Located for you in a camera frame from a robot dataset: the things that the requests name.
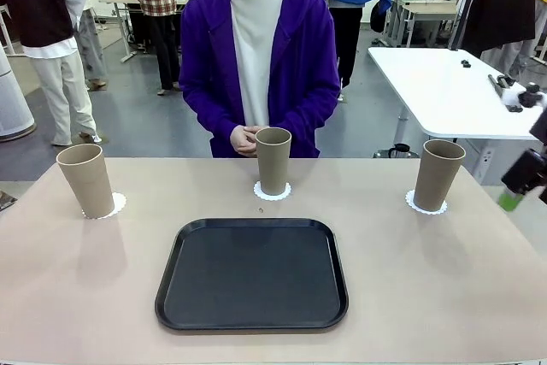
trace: cup rim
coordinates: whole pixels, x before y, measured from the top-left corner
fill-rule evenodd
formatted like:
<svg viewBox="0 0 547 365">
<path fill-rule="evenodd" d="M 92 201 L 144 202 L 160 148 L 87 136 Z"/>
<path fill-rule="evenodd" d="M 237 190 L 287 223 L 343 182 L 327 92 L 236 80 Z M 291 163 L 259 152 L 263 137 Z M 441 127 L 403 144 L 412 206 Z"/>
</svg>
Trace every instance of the cup rim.
<svg viewBox="0 0 547 365">
<path fill-rule="evenodd" d="M 446 143 L 446 144 L 450 144 L 450 145 L 455 145 L 456 147 L 459 147 L 460 149 L 462 149 L 463 151 L 463 154 L 459 157 L 443 157 L 443 156 L 438 156 L 437 154 L 435 153 L 432 153 L 427 147 L 426 145 L 428 143 L 431 143 L 432 141 L 442 141 L 443 143 Z M 453 143 L 451 141 L 447 141 L 447 140 L 442 140 L 441 138 L 434 138 L 432 140 L 427 140 L 425 143 L 424 143 L 424 150 L 427 151 L 427 153 L 430 155 L 430 156 L 433 156 L 433 157 L 436 157 L 438 159 L 441 159 L 441 160 L 447 160 L 447 161 L 451 161 L 451 162 L 457 162 L 463 158 L 465 158 L 467 152 L 465 151 L 465 149 L 463 147 L 461 147 L 458 143 Z"/>
<path fill-rule="evenodd" d="M 69 164 L 69 163 L 66 163 L 66 162 L 62 162 L 59 160 L 59 156 L 63 153 L 65 153 L 66 151 L 70 151 L 72 149 L 77 149 L 79 147 L 84 147 L 84 146 L 93 146 L 93 147 L 97 147 L 99 149 L 99 152 L 97 153 L 96 156 L 94 156 L 93 158 L 90 158 L 89 160 L 85 160 L 84 162 L 76 162 L 74 164 Z M 57 154 L 57 157 L 56 157 L 56 162 L 57 164 L 59 165 L 62 165 L 63 167 L 74 167 L 74 166 L 81 166 L 82 164 L 87 164 L 88 162 L 92 162 L 94 160 L 96 160 L 98 157 L 100 157 L 100 155 L 102 155 L 103 153 L 103 147 L 101 147 L 100 145 L 98 144 L 76 144 L 76 145 L 73 145 L 72 147 L 68 147 L 67 149 L 61 151 L 59 154 Z"/>
<path fill-rule="evenodd" d="M 262 140 L 259 139 L 259 134 L 261 132 L 263 132 L 264 130 L 281 130 L 282 132 L 286 132 L 289 137 L 287 138 L 287 140 L 285 140 L 284 142 L 282 143 L 265 143 L 263 142 Z M 283 145 L 283 144 L 287 144 L 287 142 L 291 141 L 292 140 L 292 134 L 290 131 L 282 128 L 282 127 L 264 127 L 263 129 L 259 130 L 258 132 L 256 132 L 256 141 L 260 144 L 263 144 L 263 145 L 269 145 L 269 146 L 276 146 L 276 145 Z"/>
</svg>

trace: tray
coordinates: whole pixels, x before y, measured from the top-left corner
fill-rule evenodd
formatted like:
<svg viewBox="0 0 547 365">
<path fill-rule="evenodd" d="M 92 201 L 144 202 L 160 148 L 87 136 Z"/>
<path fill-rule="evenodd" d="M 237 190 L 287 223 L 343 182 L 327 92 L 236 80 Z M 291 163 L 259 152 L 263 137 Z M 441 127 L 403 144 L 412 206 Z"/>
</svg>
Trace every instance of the tray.
<svg viewBox="0 0 547 365">
<path fill-rule="evenodd" d="M 347 309 L 334 235 L 304 219 L 191 222 L 156 296 L 159 321 L 186 331 L 327 328 Z"/>
</svg>

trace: black pants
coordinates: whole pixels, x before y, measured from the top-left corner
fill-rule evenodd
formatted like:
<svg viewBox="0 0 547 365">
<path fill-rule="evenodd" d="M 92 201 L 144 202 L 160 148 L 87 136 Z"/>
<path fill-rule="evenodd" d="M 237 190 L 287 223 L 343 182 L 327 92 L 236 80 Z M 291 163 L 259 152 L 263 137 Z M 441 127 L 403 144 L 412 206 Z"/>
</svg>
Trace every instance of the black pants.
<svg viewBox="0 0 547 365">
<path fill-rule="evenodd" d="M 150 38 L 156 49 L 163 90 L 172 90 L 173 82 L 179 80 L 180 74 L 173 19 L 173 16 L 146 16 Z"/>
<path fill-rule="evenodd" d="M 357 41 L 361 28 L 361 8 L 331 8 L 334 19 L 334 36 L 336 39 L 336 56 L 338 75 L 342 87 L 350 83 L 353 66 L 356 62 Z"/>
</svg>

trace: white doily coaster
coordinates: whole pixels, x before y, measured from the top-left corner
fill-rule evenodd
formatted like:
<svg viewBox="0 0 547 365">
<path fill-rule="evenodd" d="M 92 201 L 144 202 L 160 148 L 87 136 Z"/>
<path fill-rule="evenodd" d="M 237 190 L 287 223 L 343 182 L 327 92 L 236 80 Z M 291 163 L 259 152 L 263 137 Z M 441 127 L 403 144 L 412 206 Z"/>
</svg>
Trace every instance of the white doily coaster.
<svg viewBox="0 0 547 365">
<path fill-rule="evenodd" d="M 407 192 L 406 199 L 407 199 L 407 204 L 410 207 L 412 207 L 413 209 L 415 209 L 416 211 L 422 214 L 439 215 L 439 214 L 443 214 L 443 212 L 445 212 L 446 209 L 448 208 L 448 204 L 445 201 L 443 201 L 443 205 L 441 205 L 441 208 L 438 209 L 437 211 L 425 211 L 424 209 L 421 209 L 416 204 L 414 204 L 414 190 L 410 190 L 409 192 Z"/>
<path fill-rule="evenodd" d="M 279 201 L 279 200 L 282 200 L 284 198 L 287 198 L 287 197 L 289 197 L 289 194 L 291 194 L 291 190 L 292 190 L 291 185 L 289 183 L 287 183 L 286 188 L 285 188 L 285 192 L 283 192 L 283 194 L 279 194 L 278 196 L 269 196 L 264 191 L 262 191 L 262 188 L 260 186 L 260 181 L 256 182 L 256 184 L 255 184 L 255 194 L 256 194 L 256 196 L 261 198 L 262 200 L 266 200 L 266 201 Z"/>
<path fill-rule="evenodd" d="M 102 220 L 103 218 L 109 218 L 112 215 L 116 215 L 126 206 L 127 198 L 126 196 L 124 196 L 123 194 L 120 194 L 119 192 L 113 192 L 112 199 L 114 200 L 114 209 L 112 210 L 110 214 L 105 215 L 104 217 L 99 217 L 99 218 L 89 218 L 87 215 L 85 215 L 83 211 L 82 211 L 82 214 L 88 220 Z"/>
</svg>

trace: purple hoodie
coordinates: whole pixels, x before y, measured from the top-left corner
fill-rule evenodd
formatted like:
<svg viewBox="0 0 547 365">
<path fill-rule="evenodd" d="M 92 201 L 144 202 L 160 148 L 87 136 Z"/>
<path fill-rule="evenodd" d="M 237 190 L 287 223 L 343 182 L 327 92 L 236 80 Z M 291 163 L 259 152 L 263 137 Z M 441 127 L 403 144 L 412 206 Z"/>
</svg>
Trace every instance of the purple hoodie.
<svg viewBox="0 0 547 365">
<path fill-rule="evenodd" d="M 181 19 L 180 87 L 197 120 L 213 133 L 214 157 L 239 156 L 230 144 L 245 125 L 230 0 L 191 0 Z M 334 26 L 325 0 L 283 0 L 273 37 L 268 112 L 292 133 L 292 157 L 317 157 L 315 129 L 340 93 Z"/>
</svg>

